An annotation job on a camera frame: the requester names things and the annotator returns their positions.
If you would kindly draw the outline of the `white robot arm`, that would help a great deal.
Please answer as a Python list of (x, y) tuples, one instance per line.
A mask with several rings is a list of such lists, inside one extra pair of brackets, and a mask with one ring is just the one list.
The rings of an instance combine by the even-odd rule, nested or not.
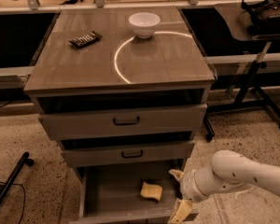
[(280, 197), (280, 167), (252, 161), (230, 150), (216, 152), (210, 163), (199, 170), (169, 171), (180, 185), (168, 224), (180, 224), (191, 213), (194, 203), (217, 193), (237, 192), (254, 185)]

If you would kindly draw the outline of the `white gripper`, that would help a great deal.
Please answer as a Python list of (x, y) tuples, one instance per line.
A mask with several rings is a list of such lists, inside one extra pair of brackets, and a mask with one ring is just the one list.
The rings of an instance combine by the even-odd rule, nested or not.
[(169, 174), (180, 182), (180, 191), (186, 199), (175, 201), (174, 212), (169, 218), (169, 224), (180, 224), (193, 210), (192, 203), (200, 203), (215, 192), (216, 182), (210, 166), (187, 173), (171, 169)]

